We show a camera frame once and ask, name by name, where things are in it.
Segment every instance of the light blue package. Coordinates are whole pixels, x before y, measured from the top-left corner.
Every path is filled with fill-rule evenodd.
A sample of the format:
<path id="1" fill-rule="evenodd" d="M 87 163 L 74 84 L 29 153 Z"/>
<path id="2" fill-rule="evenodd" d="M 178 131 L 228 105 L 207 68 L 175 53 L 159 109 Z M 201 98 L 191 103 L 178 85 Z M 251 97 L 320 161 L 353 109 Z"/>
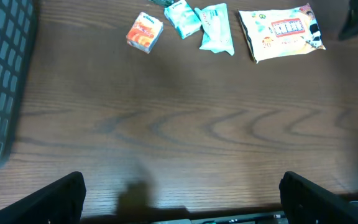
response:
<path id="1" fill-rule="evenodd" d="M 164 14 L 182 39 L 201 29 L 201 21 L 185 0 L 166 7 Z"/>
<path id="2" fill-rule="evenodd" d="M 195 8 L 204 29 L 201 50 L 212 50 L 214 53 L 226 51 L 234 55 L 231 39 L 229 17 L 226 3 L 208 6 L 203 10 Z"/>

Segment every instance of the wooden desk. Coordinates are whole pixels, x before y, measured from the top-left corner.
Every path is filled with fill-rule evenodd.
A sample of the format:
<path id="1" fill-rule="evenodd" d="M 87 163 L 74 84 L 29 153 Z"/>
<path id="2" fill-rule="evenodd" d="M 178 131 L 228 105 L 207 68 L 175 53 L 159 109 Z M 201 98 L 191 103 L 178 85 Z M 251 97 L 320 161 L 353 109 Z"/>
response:
<path id="1" fill-rule="evenodd" d="M 257 65 L 236 10 L 306 1 L 226 2 L 233 57 L 199 50 L 202 32 L 181 40 L 146 0 L 40 1 L 0 209 L 74 170 L 88 189 L 84 216 L 113 214 L 137 182 L 151 207 L 190 212 L 278 204 L 287 170 L 358 191 L 358 38 L 336 39 L 347 1 L 310 0 L 327 50 Z M 150 55 L 125 40 L 141 11 L 165 24 Z"/>

